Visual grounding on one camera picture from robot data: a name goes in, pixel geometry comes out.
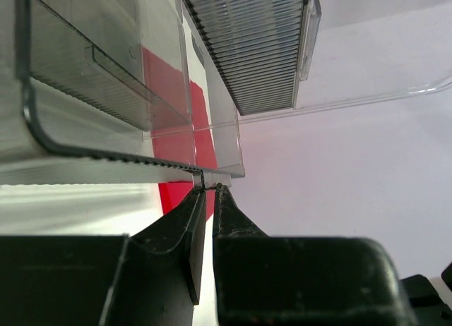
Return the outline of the clear acrylic drawer organizer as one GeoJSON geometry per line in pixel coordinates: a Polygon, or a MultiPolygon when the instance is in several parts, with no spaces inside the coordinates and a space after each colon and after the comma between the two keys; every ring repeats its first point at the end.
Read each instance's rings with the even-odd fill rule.
{"type": "Polygon", "coordinates": [[[1,183],[217,182],[239,126],[451,87],[451,0],[1,0],[1,183]]]}

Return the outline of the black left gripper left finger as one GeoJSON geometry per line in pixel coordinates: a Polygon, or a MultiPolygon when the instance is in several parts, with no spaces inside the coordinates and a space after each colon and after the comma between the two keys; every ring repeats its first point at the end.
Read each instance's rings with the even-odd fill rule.
{"type": "Polygon", "coordinates": [[[206,192],[190,191],[129,238],[107,325],[192,325],[201,295],[206,192]]]}

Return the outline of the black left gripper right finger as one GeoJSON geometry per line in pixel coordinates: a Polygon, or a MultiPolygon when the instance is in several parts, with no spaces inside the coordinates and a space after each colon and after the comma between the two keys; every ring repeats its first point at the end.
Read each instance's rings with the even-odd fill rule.
{"type": "Polygon", "coordinates": [[[271,237],[215,190],[213,271],[221,325],[415,325],[384,248],[366,238],[271,237]]]}

